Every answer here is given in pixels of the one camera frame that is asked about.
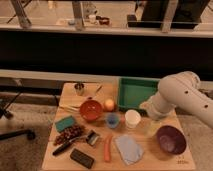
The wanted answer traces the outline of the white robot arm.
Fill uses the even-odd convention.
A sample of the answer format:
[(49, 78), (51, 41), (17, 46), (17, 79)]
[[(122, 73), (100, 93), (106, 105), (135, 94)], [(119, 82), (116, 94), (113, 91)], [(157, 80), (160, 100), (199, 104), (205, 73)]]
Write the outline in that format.
[(163, 77), (157, 84), (157, 92), (140, 104), (150, 119), (145, 133), (153, 135), (156, 126), (179, 107), (197, 117), (213, 129), (213, 99), (199, 91), (199, 76), (191, 71), (179, 72)]

